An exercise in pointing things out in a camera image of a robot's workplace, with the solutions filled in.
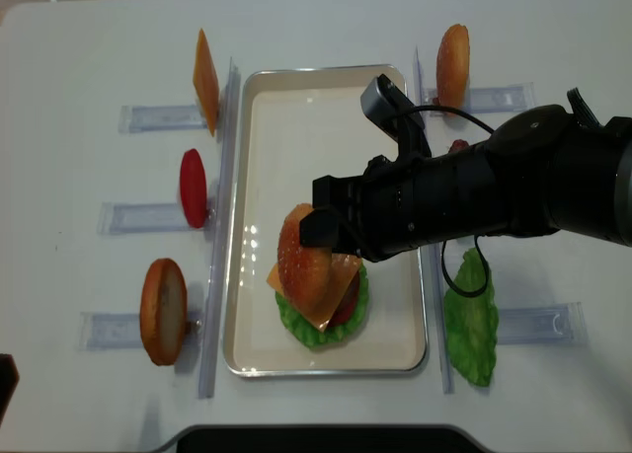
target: white table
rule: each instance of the white table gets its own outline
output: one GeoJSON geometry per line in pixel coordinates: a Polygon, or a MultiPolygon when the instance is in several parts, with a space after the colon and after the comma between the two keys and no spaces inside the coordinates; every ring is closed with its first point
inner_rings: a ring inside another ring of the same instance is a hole
{"type": "Polygon", "coordinates": [[[79,312],[136,310],[157,257],[207,288],[210,247],[197,235],[113,241],[95,230],[102,201],[174,200],[188,148],[217,163],[204,132],[117,132],[123,104],[193,101],[200,26],[222,81],[232,55],[244,78],[392,63],[412,82],[418,44],[431,85],[453,23],[470,31],[472,86],[533,81],[538,103],[565,104],[579,85],[602,121],[632,114],[629,0],[112,0],[11,11],[0,27],[0,351],[14,354],[22,380],[0,450],[149,450],[195,425],[348,422],[450,424],[494,450],[629,451],[632,251],[570,235],[525,244],[577,248],[562,275],[542,273],[555,302],[583,303],[590,347],[500,346],[488,394],[458,376],[454,395],[441,392],[432,303],[429,360],[410,377],[245,381],[220,361],[216,396],[201,401],[198,366],[176,373],[142,351],[76,348],[79,312]]]}

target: lettuce leaf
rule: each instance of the lettuce leaf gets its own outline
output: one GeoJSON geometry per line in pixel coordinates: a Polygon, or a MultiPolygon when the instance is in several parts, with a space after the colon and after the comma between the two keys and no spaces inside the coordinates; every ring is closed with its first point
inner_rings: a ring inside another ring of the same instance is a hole
{"type": "MultiPolygon", "coordinates": [[[[463,264],[454,282],[468,291],[483,285],[485,272],[476,249],[463,255],[463,264]]],[[[487,290],[476,298],[466,298],[449,289],[445,293],[443,312],[450,364],[470,383],[488,387],[496,366],[499,322],[491,271],[487,290]]]]}
{"type": "Polygon", "coordinates": [[[300,313],[294,310],[287,300],[278,292],[276,292],[276,303],[278,304],[278,312],[283,325],[305,346],[313,349],[332,342],[340,342],[352,335],[364,321],[366,308],[368,306],[368,278],[366,277],[366,268],[364,268],[364,265],[361,265],[359,268],[359,293],[357,296],[357,305],[355,305],[355,311],[352,317],[335,328],[325,330],[325,333],[316,330],[300,313]]]}

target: metal tray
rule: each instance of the metal tray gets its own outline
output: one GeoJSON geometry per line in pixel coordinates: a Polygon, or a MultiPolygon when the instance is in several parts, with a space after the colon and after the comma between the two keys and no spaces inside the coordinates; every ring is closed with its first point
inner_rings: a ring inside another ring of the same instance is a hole
{"type": "Polygon", "coordinates": [[[265,71],[244,85],[223,320],[224,356],[239,376],[405,373],[425,357],[419,252],[365,262],[365,325],[351,340],[318,350],[283,327],[266,283],[283,219],[296,204],[311,201],[314,179],[361,174],[376,155],[397,156],[397,144],[360,108],[360,94],[381,73],[405,89],[389,65],[265,71]]]}

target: orange cheese slice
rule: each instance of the orange cheese slice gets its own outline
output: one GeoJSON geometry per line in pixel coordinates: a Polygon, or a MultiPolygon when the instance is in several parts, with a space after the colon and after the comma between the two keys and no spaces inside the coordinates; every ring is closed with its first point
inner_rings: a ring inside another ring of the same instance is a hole
{"type": "MultiPolygon", "coordinates": [[[[338,309],[340,302],[362,265],[362,259],[345,254],[332,255],[332,268],[329,276],[327,295],[309,313],[301,313],[314,328],[324,332],[329,321],[338,309]]],[[[268,285],[283,295],[283,287],[278,277],[278,264],[275,264],[268,275],[268,285]]]]}
{"type": "Polygon", "coordinates": [[[219,83],[215,65],[210,56],[210,49],[206,41],[206,35],[202,29],[197,36],[196,66],[194,68],[194,86],[197,98],[204,110],[206,124],[212,135],[217,128],[217,112],[219,110],[219,83]]]}

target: top bun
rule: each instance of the top bun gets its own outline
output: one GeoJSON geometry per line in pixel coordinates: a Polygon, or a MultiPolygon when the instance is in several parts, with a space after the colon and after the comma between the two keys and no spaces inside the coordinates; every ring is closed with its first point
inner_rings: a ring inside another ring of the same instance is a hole
{"type": "Polygon", "coordinates": [[[460,108],[470,74],[470,37],[459,24],[450,27],[436,56],[436,88],[442,106],[460,108]]]}
{"type": "Polygon", "coordinates": [[[331,248],[300,245],[300,221],[312,211],[308,203],[292,209],[283,221],[276,253],[283,294],[301,314],[312,311],[325,297],[332,266],[331,248]]]}

